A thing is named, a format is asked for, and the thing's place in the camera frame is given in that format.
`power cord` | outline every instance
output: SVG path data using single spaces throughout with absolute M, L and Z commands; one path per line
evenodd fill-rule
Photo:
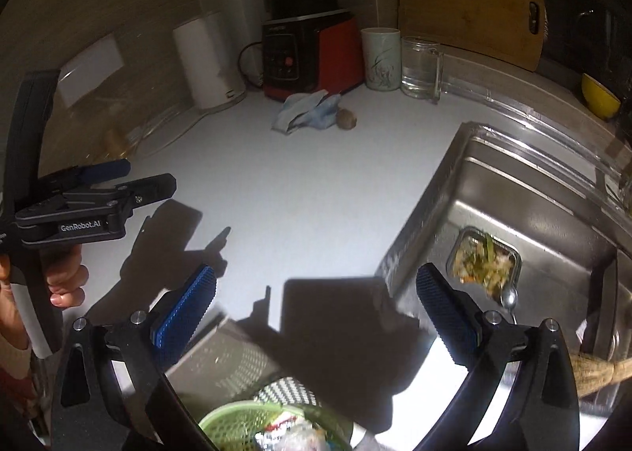
M 254 87 L 255 89 L 263 89 L 263 83 L 257 85 L 251 79 L 249 79 L 248 75 L 244 73 L 243 70 L 241 69 L 241 56 L 245 53 L 247 49 L 253 46 L 256 46 L 257 44 L 261 44 L 261 41 L 251 42 L 250 44 L 246 44 L 241 49 L 241 51 L 239 52 L 239 55 L 237 56 L 237 69 L 239 70 L 239 74 L 241 74 L 241 77 L 243 78 L 244 82 L 246 82 L 249 86 Z

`crumpled cloth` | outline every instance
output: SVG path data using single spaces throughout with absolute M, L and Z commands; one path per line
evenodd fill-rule
M 334 94 L 323 99 L 328 92 L 299 92 L 288 96 L 273 123 L 273 130 L 289 135 L 304 126 L 324 130 L 336 124 L 336 112 L 341 96 Z

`metal screw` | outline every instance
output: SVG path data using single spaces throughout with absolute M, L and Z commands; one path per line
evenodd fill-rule
M 550 317 L 544 321 L 544 325 L 549 331 L 559 330 L 559 324 L 557 323 L 557 321 L 555 319 L 551 319 Z
M 73 322 L 73 330 L 81 331 L 85 328 L 85 325 L 88 324 L 88 321 L 85 317 L 79 317 L 79 319 L 75 319 Z
M 489 310 L 485 312 L 485 318 L 488 323 L 494 326 L 500 325 L 500 322 L 502 321 L 502 315 L 500 315 L 500 313 L 496 312 L 495 310 Z
M 142 310 L 137 310 L 130 316 L 130 322 L 133 325 L 139 325 L 140 323 L 143 323 L 146 318 L 147 314 L 145 312 L 143 312 Z

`yellow bowl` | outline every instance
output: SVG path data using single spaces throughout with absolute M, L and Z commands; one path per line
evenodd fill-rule
M 581 76 L 581 92 L 589 104 L 590 111 L 602 119 L 612 117 L 621 106 L 617 96 L 586 73 Z

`spoon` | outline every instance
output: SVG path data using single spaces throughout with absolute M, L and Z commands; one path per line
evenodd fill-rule
M 516 322 L 516 315 L 514 315 L 513 310 L 516 308 L 517 304 L 517 290 L 513 285 L 508 285 L 500 292 L 500 304 L 502 307 L 510 313 L 511 319 L 513 319 L 514 324 Z

